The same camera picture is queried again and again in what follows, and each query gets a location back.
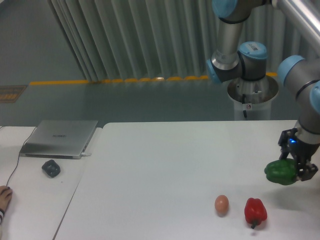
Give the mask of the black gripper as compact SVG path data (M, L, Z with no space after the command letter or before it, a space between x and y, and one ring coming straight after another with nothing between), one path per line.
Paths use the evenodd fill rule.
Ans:
M307 143L297 136L298 129L292 128L281 132L278 145L281 147L280 160L285 160L291 154L295 160L295 176L297 181L311 180L319 168L311 162L313 154L316 153L320 144Z

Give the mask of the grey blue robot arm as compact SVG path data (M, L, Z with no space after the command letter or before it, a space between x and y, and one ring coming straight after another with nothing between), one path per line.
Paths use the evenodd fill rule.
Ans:
M264 170L270 182L287 186L308 181L318 171L311 159L320 146L320 61L310 62L292 55L279 65L277 80L266 75L266 47L259 42L239 40L252 10L268 4L281 10L319 51L320 13L309 0L214 0L212 9L220 21L218 41L206 66L213 82L229 81L228 94L242 105L244 118L254 105L274 98L279 84L301 105L302 112L294 127L281 132L279 159L268 163Z

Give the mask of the striped sleeve forearm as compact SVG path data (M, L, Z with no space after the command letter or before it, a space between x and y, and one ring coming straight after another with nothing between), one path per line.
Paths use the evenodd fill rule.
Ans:
M3 236L2 223L3 223L4 216L5 216L5 211L3 209L0 209L0 240L2 239L2 236Z

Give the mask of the person's hand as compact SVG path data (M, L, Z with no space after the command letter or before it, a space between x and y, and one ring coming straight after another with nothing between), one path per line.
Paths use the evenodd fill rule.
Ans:
M5 213L12 199L13 190L5 185L0 187L0 209Z

